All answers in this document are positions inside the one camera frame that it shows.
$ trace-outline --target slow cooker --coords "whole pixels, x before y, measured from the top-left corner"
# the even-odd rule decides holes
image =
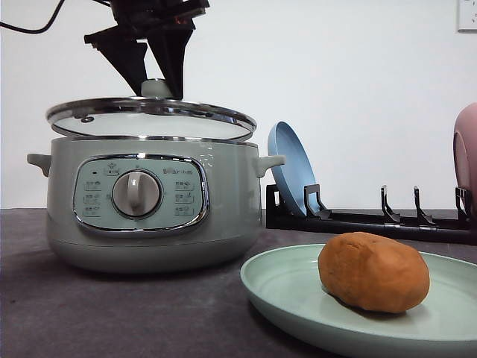
[[[69,264],[105,272],[193,269],[243,254],[262,227],[259,157],[243,113],[171,99],[96,98],[47,112],[47,236]]]

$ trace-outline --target blue plate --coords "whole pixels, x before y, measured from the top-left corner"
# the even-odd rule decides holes
[[[288,210],[293,215],[305,217],[304,188],[306,185],[316,184],[316,180],[305,149],[287,123],[278,122],[271,129],[268,135],[268,155],[286,156],[286,164],[275,166],[271,171]],[[310,195],[309,203],[313,211],[320,210],[315,195]]]

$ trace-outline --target plate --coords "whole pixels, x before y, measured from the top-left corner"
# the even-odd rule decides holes
[[[322,247],[266,251],[241,267],[252,304],[277,327],[349,357],[477,357],[477,265],[421,253],[431,278],[426,299],[402,314],[372,313],[324,292]]]
[[[268,135],[268,155],[285,155],[286,163],[271,169],[278,191],[286,207],[293,215],[306,216],[306,185],[316,184],[312,166],[305,149],[293,129],[285,123],[278,122]],[[310,195],[309,204],[313,211],[320,210],[315,195]]]

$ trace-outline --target potato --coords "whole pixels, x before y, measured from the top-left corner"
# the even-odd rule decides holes
[[[331,295],[364,310],[401,313],[420,304],[429,291],[429,270],[419,252],[371,233],[330,239],[318,269]]]

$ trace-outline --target cooker handle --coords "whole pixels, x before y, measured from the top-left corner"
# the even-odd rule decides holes
[[[269,157],[258,157],[255,162],[256,176],[262,178],[266,171],[273,166],[285,164],[284,155],[271,155]]]
[[[46,177],[50,174],[51,155],[27,154],[27,162],[40,167]]]

